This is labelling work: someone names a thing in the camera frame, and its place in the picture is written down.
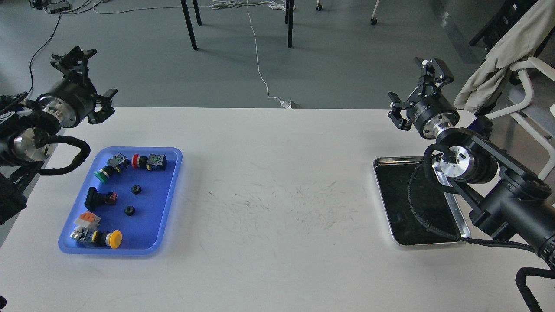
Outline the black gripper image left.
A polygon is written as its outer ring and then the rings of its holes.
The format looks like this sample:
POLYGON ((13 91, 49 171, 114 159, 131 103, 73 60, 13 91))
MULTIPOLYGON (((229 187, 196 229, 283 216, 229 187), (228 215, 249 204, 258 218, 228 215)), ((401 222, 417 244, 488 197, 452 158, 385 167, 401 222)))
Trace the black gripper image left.
POLYGON ((50 65, 65 78, 37 100, 42 111, 54 115, 61 127, 76 127, 86 116, 89 124, 100 124, 115 113, 112 98, 117 94, 117 89, 109 89, 104 95, 98 95, 95 87, 73 82, 88 79, 88 60, 97 53, 96 49, 83 51, 76 45, 63 56, 51 57, 50 65), (101 106, 99 111, 95 111, 97 104, 101 106))

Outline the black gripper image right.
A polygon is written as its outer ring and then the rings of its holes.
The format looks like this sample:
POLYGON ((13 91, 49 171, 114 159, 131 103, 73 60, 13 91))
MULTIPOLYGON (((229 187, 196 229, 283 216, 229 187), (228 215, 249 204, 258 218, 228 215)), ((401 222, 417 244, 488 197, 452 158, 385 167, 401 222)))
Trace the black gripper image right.
POLYGON ((442 128, 455 126, 460 120, 458 111, 441 92, 444 85, 454 81, 454 75, 441 59, 415 57, 415 63, 421 72, 414 101, 401 101, 396 93, 389 91, 391 110, 388 117, 397 129, 409 131, 414 124, 422 138, 434 140, 442 128), (403 118, 401 112, 409 109, 410 119, 403 118))

